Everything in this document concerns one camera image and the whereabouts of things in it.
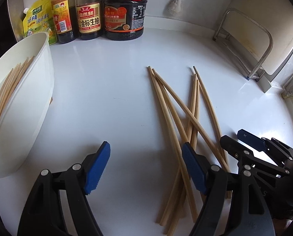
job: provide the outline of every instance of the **white cutting board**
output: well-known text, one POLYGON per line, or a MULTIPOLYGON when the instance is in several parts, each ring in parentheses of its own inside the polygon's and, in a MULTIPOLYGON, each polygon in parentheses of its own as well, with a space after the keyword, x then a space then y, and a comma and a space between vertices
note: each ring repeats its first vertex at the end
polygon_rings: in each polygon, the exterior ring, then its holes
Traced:
MULTIPOLYGON (((265 27, 273 38, 273 49, 262 67, 273 74, 293 49, 293 6, 289 0, 232 0, 236 8, 265 27)), ((269 39, 256 25, 230 12, 223 28, 259 60, 268 48, 269 39)))

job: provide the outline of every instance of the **bottle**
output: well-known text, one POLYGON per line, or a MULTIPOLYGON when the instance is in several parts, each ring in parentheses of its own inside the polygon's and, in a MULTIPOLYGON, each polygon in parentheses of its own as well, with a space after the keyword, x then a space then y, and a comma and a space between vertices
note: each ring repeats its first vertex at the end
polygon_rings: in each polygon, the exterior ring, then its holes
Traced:
POLYGON ((68 43, 79 35, 75 0, 51 0, 53 20, 60 43, 68 43))
POLYGON ((143 34, 147 0, 104 0, 105 36, 116 41, 143 34))
POLYGON ((91 40, 101 36, 102 0, 77 0, 77 17, 80 39, 91 40))

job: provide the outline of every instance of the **pile of chopsticks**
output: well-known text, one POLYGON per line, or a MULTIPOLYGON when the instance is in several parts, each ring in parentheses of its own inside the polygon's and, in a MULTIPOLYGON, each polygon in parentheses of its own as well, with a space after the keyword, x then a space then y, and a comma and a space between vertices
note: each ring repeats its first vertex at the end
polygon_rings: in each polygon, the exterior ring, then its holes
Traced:
MULTIPOLYGON (((169 130, 170 138, 179 163, 179 168, 174 181, 173 189, 171 191, 166 208, 160 220, 161 226, 166 226, 168 221, 170 221, 167 235, 172 236, 175 232, 176 226, 181 216, 183 205, 186 198, 189 202, 193 222, 195 223, 198 218, 198 212, 196 208, 195 198, 193 195, 193 190, 190 183, 190 177, 188 175, 186 165, 182 158, 182 145, 186 142, 189 142, 192 148, 196 150, 197 134, 199 132, 204 141, 207 143, 210 150, 212 151, 212 153, 217 158, 221 167, 227 172, 230 172, 230 170, 228 167, 227 156, 224 150, 221 148, 219 141, 217 145, 215 145, 199 123, 199 98, 201 90, 202 96, 204 97, 211 120, 213 122, 213 128, 215 130, 216 139, 219 140, 221 138, 221 131, 218 124, 218 120, 215 116, 215 112, 212 107, 211 101, 209 99, 209 96, 207 94, 207 91, 204 87, 204 84, 199 76, 197 69, 194 67, 195 74, 193 80, 193 91, 190 109, 182 102, 182 100, 177 96, 173 89, 161 78, 161 76, 154 69, 148 67, 148 70, 151 75, 158 99, 160 101, 160 105, 163 110, 165 121, 169 130), (186 129, 184 129, 182 122, 166 90, 171 94, 171 96, 179 104, 181 109, 186 113, 189 119, 186 129), (177 130, 181 137, 181 143, 178 140, 170 114, 173 117, 177 130)), ((230 198, 230 196, 231 193, 228 192, 226 197, 230 198)), ((205 195, 201 194, 201 197, 204 202, 205 195)))
POLYGON ((27 58, 23 64, 19 63, 15 68, 12 68, 0 89, 0 116, 10 100, 15 88, 22 79, 24 73, 34 60, 33 56, 30 60, 27 58))

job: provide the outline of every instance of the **green seasoning bag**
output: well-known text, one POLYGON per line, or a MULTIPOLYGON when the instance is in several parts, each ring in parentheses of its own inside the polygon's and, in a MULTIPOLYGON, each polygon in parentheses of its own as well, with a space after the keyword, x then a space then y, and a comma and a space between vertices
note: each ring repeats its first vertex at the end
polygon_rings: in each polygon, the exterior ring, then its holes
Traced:
POLYGON ((49 45, 57 42, 50 0, 38 0, 33 3, 23 20, 23 29, 25 37, 39 32, 47 32, 49 45))

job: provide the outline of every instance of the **metal cutting board stand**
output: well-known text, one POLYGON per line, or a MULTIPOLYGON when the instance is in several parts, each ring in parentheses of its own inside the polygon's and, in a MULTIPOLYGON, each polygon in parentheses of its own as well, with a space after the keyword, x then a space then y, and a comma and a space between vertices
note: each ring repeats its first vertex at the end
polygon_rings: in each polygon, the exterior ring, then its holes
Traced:
POLYGON ((258 81, 260 77, 265 73, 265 70, 262 68, 262 64, 272 50, 273 39, 267 29, 265 29, 262 25, 260 25, 258 22, 256 22, 246 14, 242 13, 238 9, 229 8, 224 13, 221 24, 218 30, 215 32, 215 35, 213 36, 213 40, 216 41, 225 50, 225 52, 228 54, 234 65, 238 68, 238 70, 243 74, 243 76, 247 80, 255 79, 256 81, 258 81), (227 15, 230 12, 238 13, 244 18, 248 19, 257 27, 259 27, 262 31, 264 31, 269 37, 269 46, 259 61, 257 61, 253 57, 253 55, 242 44, 240 44, 230 33, 228 33, 222 28, 227 18, 227 15))

